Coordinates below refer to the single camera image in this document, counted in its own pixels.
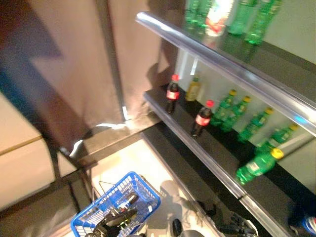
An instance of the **wooden panel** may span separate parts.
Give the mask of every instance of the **wooden panel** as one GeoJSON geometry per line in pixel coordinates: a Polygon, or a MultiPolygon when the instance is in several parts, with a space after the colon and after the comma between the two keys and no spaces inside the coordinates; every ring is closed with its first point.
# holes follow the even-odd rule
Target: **wooden panel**
{"type": "Polygon", "coordinates": [[[46,144],[39,140],[0,156],[0,208],[54,181],[46,144]]]}
{"type": "Polygon", "coordinates": [[[0,93],[0,155],[40,138],[40,133],[0,93]]]}

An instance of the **yellow bottle cap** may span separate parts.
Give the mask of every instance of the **yellow bottle cap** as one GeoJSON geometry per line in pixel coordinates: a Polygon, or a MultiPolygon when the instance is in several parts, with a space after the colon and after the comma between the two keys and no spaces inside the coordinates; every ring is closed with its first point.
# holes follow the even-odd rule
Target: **yellow bottle cap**
{"type": "Polygon", "coordinates": [[[267,114],[273,114],[273,109],[271,108],[271,107],[267,107],[266,108],[266,110],[265,110],[265,112],[267,113],[267,114]]]}
{"type": "Polygon", "coordinates": [[[230,92],[229,92],[230,95],[236,95],[236,93],[237,92],[235,90],[230,90],[230,92]]]}
{"type": "Polygon", "coordinates": [[[250,100],[251,100],[251,98],[250,98],[250,96],[245,96],[245,97],[243,97],[243,99],[242,99],[244,102],[250,102],[250,100]]]}
{"type": "Polygon", "coordinates": [[[276,158],[276,159],[281,159],[283,156],[284,156],[284,153],[283,151],[281,151],[280,149],[278,148],[273,148],[270,152],[270,154],[276,158]]]}
{"type": "Polygon", "coordinates": [[[298,125],[296,123],[292,123],[290,125],[290,129],[293,130],[293,131],[296,131],[298,129],[298,125]]]}

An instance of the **tiled floor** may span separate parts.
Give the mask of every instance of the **tiled floor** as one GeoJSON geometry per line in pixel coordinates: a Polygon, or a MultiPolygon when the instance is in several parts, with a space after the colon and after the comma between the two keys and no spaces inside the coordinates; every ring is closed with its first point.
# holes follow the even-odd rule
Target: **tiled floor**
{"type": "MultiPolygon", "coordinates": [[[[149,218],[138,233],[145,233],[148,237],[171,236],[170,224],[175,218],[182,221],[184,230],[197,230],[205,237],[216,236],[205,222],[201,220],[190,202],[179,189],[172,177],[160,163],[158,156],[144,140],[138,142],[101,160],[93,168],[93,184],[102,192],[98,182],[116,183],[130,171],[143,175],[147,181],[160,192],[161,205],[149,218]]],[[[107,190],[111,185],[104,185],[107,190]]],[[[73,237],[68,233],[64,237],[73,237]]]]}

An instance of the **green bottle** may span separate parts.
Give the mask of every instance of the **green bottle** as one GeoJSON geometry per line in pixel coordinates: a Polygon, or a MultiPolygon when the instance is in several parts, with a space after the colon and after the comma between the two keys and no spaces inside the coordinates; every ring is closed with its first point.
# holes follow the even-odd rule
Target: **green bottle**
{"type": "Polygon", "coordinates": [[[200,2],[199,0],[187,0],[186,14],[185,14],[186,22],[189,22],[189,23],[197,22],[197,12],[198,12],[199,2],[200,2]]]}
{"type": "Polygon", "coordinates": [[[254,134],[258,132],[258,130],[266,124],[268,121],[268,117],[273,113],[273,109],[267,107],[264,112],[255,115],[250,123],[246,126],[246,128],[238,134],[238,141],[245,142],[248,141],[254,134]]]}
{"type": "Polygon", "coordinates": [[[231,90],[229,92],[229,95],[221,101],[219,107],[217,108],[215,114],[212,117],[211,125],[218,126],[223,122],[223,119],[225,118],[226,114],[228,113],[229,109],[233,104],[233,99],[235,95],[236,91],[231,90]]]}
{"type": "Polygon", "coordinates": [[[261,44],[269,23],[280,10],[281,5],[282,0],[263,0],[258,14],[246,34],[245,41],[251,44],[261,44]]]}
{"type": "Polygon", "coordinates": [[[206,17],[208,15],[209,9],[211,8],[212,1],[211,0],[200,0],[198,9],[197,9],[197,25],[205,28],[206,17]]]}
{"type": "Polygon", "coordinates": [[[257,0],[240,0],[237,14],[228,32],[233,35],[241,35],[248,22],[249,16],[252,13],[257,0]]]}
{"type": "Polygon", "coordinates": [[[297,129],[298,125],[293,123],[289,127],[276,130],[268,141],[266,141],[262,146],[256,148],[255,153],[260,154],[270,152],[273,148],[278,147],[282,143],[288,141],[292,137],[292,133],[297,129]]]}
{"type": "Polygon", "coordinates": [[[276,161],[283,156],[284,153],[278,148],[273,148],[269,153],[258,154],[252,161],[237,170],[236,179],[241,184],[245,184],[271,170],[276,161]]]}
{"type": "Polygon", "coordinates": [[[238,118],[242,116],[246,109],[247,104],[250,102],[250,97],[245,96],[242,101],[233,106],[232,110],[228,113],[227,117],[223,119],[221,129],[224,132],[229,132],[233,129],[233,125],[237,122],[238,118]]]}

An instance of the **wall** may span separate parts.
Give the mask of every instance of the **wall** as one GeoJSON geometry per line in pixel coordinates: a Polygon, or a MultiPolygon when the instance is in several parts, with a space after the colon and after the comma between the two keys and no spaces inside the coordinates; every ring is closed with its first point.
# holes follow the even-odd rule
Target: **wall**
{"type": "MultiPolygon", "coordinates": [[[[41,134],[0,93],[0,209],[54,181],[41,134]]],[[[58,156],[61,175],[75,169],[58,156]]]]}
{"type": "MultiPolygon", "coordinates": [[[[263,111],[268,106],[255,95],[249,94],[243,88],[226,79],[215,70],[210,69],[202,62],[195,60],[192,55],[188,54],[184,50],[179,50],[175,73],[179,75],[179,85],[185,91],[188,89],[193,78],[190,74],[194,74],[194,72],[200,75],[202,83],[197,100],[201,104],[205,104],[208,99],[214,100],[215,106],[213,111],[217,109],[220,101],[226,97],[230,89],[235,89],[237,91],[234,101],[235,103],[239,102],[245,95],[249,95],[251,97],[251,102],[248,104],[247,111],[233,126],[233,129],[237,132],[243,130],[254,114],[263,111]]],[[[255,146],[258,146],[262,142],[266,141],[276,128],[285,127],[290,123],[291,120],[285,117],[281,112],[274,111],[274,113],[270,115],[266,125],[262,127],[256,135],[250,138],[250,142],[255,146]]],[[[294,132],[292,138],[301,136],[304,136],[307,139],[313,138],[313,136],[303,128],[299,128],[296,132],[294,132]]],[[[284,149],[284,152],[288,153],[291,150],[291,145],[289,145],[289,147],[284,149]]],[[[315,158],[315,148],[312,149],[312,147],[309,146],[303,151],[294,153],[291,155],[291,158],[284,159],[284,163],[280,162],[280,165],[283,166],[284,164],[285,169],[289,173],[314,192],[313,188],[316,185],[316,180],[313,174],[316,170],[316,164],[315,162],[310,161],[315,160],[315,158]]]]}

